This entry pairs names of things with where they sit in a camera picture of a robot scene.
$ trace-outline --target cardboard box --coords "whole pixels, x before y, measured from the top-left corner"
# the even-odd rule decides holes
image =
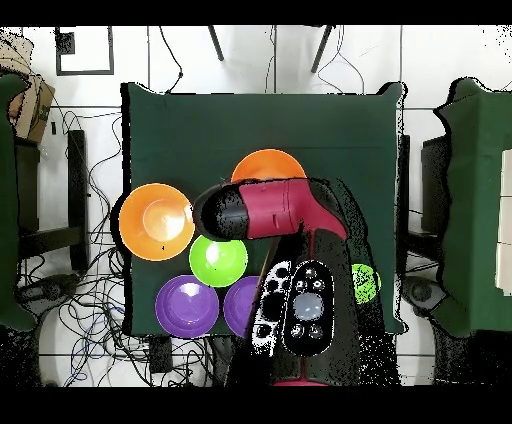
[[[21,111],[16,121],[16,135],[40,143],[50,113],[55,89],[45,83],[40,75],[27,76],[30,87],[23,96]]]
[[[18,34],[0,30],[0,68],[31,74],[30,58],[34,44]]]

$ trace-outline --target orange bowl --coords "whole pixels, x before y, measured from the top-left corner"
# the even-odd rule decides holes
[[[231,181],[245,178],[306,178],[300,163],[288,153],[276,149],[257,150],[236,166]]]
[[[139,258],[163,261],[179,255],[194,235],[192,205],[179,190],[147,184],[133,190],[119,212],[125,246]]]

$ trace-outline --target table leg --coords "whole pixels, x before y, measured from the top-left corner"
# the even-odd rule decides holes
[[[327,40],[329,39],[329,34],[332,31],[332,25],[326,25],[324,35],[322,37],[322,41],[320,41],[320,46],[318,47],[318,51],[316,52],[315,61],[313,62],[313,67],[311,68],[311,72],[314,74],[318,69],[318,64],[320,63],[320,59],[322,59],[322,55],[325,50],[325,45],[327,44]]]
[[[215,28],[213,25],[208,25],[208,30],[210,31],[210,36],[212,37],[213,45],[215,46],[215,51],[217,52],[217,57],[222,62],[224,60],[224,56],[222,55],[222,50],[220,48],[219,39],[217,38]]]

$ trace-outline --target green tablecloth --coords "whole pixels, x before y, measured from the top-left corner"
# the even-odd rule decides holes
[[[495,287],[503,150],[512,149],[512,95],[456,81],[439,110],[451,143],[450,218],[443,237],[448,297],[433,311],[451,335],[512,331],[512,297]]]
[[[212,185],[229,180],[244,156],[264,148],[290,153],[308,176],[342,179],[367,221],[382,279],[386,329],[403,331],[393,317],[400,84],[367,96],[158,95],[133,83],[123,84],[121,91],[132,189],[152,182],[170,184],[193,202]],[[246,246],[249,265],[245,275],[259,275],[269,241],[251,240]],[[133,256],[131,282],[126,284],[131,291],[126,297],[132,299],[127,313],[132,316],[133,334],[164,334],[155,317],[155,298],[169,279],[191,273],[189,248],[162,262]],[[225,291],[218,291],[221,299]],[[222,312],[211,333],[232,334]]]
[[[8,105],[27,84],[19,76],[0,76],[0,325],[28,331],[35,327],[34,317],[22,309],[14,298],[18,281],[18,186],[14,128],[9,122]]]

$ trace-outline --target purple bowl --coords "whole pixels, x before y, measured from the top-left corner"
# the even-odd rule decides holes
[[[173,336],[193,339],[207,333],[219,316],[219,298],[215,289],[193,275],[169,280],[158,292],[156,318]]]
[[[251,315],[252,303],[259,277],[241,278],[231,286],[224,298],[224,318],[231,331],[244,337],[245,328]]]

